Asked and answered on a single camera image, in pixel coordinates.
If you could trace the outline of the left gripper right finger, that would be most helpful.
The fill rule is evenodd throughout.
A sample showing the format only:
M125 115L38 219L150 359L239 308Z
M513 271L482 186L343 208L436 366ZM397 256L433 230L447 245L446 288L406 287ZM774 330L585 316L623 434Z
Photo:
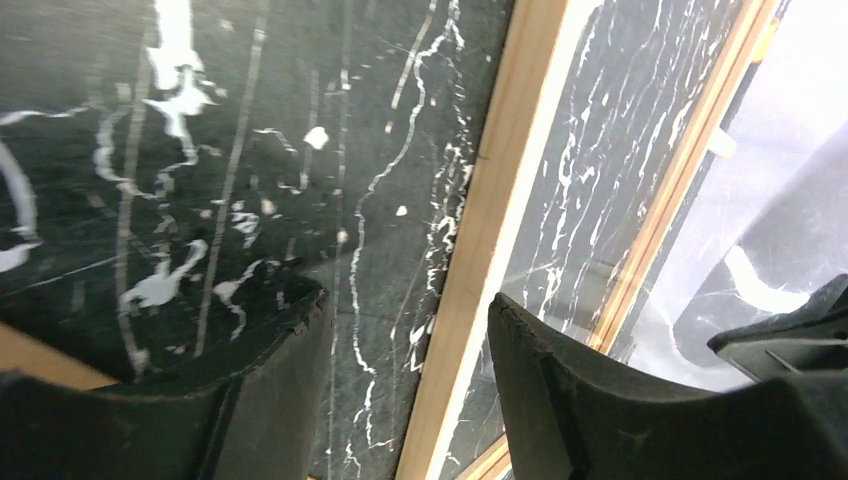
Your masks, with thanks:
M504 294L488 310L518 479L843 479L847 378L778 376L724 393L633 369Z

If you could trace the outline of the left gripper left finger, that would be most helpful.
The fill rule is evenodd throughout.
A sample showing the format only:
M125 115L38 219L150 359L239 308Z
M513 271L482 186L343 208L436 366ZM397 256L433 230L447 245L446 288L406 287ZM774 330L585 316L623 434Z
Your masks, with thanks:
M5 479L304 479L332 295L295 277L274 317L137 384L80 390L1 375Z

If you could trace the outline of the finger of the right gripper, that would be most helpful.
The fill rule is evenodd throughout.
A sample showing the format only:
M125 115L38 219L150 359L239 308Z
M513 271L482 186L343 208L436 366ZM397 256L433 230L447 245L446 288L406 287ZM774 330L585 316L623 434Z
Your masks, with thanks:
M753 381L847 370L847 276L816 290L799 309L719 333L707 346Z

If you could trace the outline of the wooden picture frame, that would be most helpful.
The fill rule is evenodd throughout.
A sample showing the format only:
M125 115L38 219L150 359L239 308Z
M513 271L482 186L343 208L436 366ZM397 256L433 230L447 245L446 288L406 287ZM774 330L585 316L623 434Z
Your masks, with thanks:
M456 251L435 319L396 475L442 470L486 329L486 311L515 244L544 142L594 1L515 5ZM590 343L609 352L711 147L754 51L778 9L745 1L707 76L657 195Z

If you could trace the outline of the brown cardboard backing board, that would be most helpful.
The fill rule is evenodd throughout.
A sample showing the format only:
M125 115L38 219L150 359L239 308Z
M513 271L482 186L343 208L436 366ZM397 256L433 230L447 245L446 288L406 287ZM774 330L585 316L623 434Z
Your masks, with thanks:
M95 368L1 324L1 371L15 371L77 390L93 390L118 384Z

